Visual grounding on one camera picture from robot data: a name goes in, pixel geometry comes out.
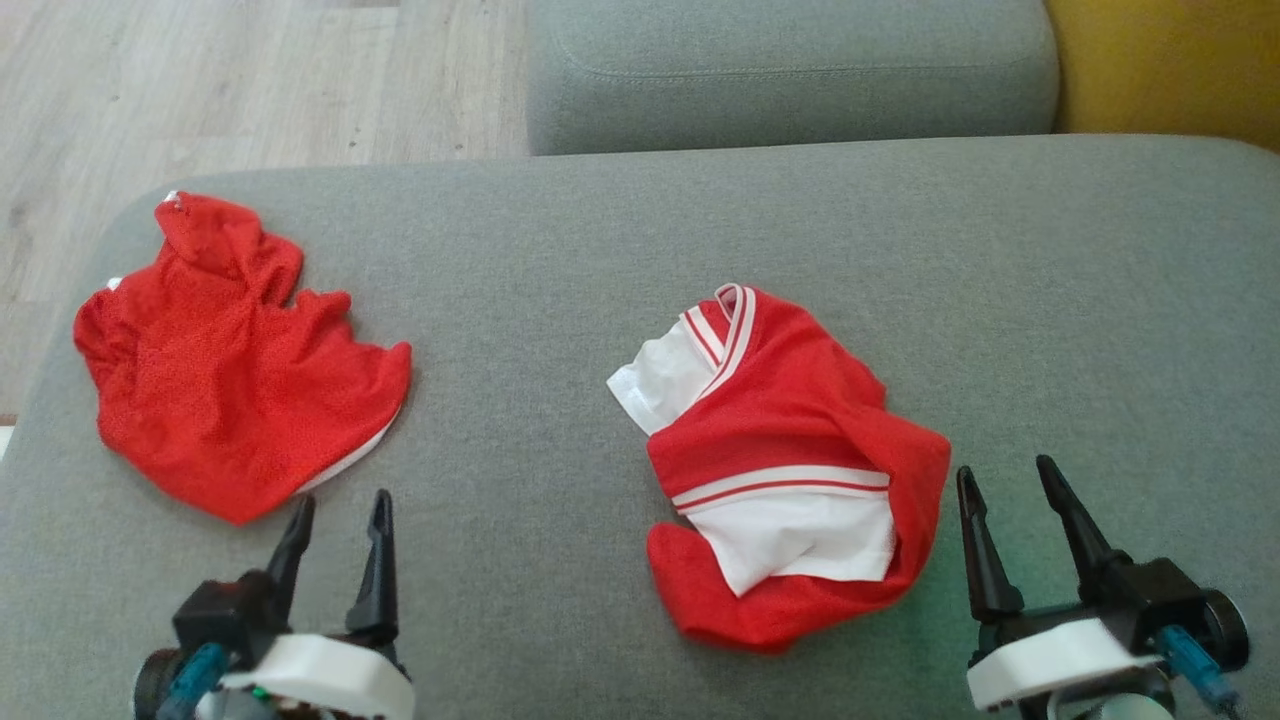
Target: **gray couch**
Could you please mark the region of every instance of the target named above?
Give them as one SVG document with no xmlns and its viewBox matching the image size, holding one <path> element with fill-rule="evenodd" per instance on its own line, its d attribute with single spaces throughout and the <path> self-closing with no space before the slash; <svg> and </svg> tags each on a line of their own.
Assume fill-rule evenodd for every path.
<svg viewBox="0 0 1280 720">
<path fill-rule="evenodd" d="M 1181 137 L 916 140 L 182 183 L 256 208 L 415 346 L 383 445 L 321 487 L 294 625 L 337 629 L 374 491 L 397 501 L 401 659 L 422 719 L 978 716 L 954 488 L 895 607 L 762 659 L 677 635 L 644 538 L 673 516 L 604 379 L 726 281 L 795 300 L 975 468 L 1033 605 L 1074 582 L 1033 456 L 1135 557 L 1243 607 L 1235 683 L 1280 715 L 1280 158 Z M 99 442 L 76 305 L 150 261 L 163 191 L 106 228 L 0 464 L 4 717 L 123 717 L 202 579 L 265 562 Z M 1206 717 L 1183 696 L 1183 717 Z"/>
<path fill-rule="evenodd" d="M 1041 0 L 535 0 L 539 155 L 1048 132 Z"/>
</svg>

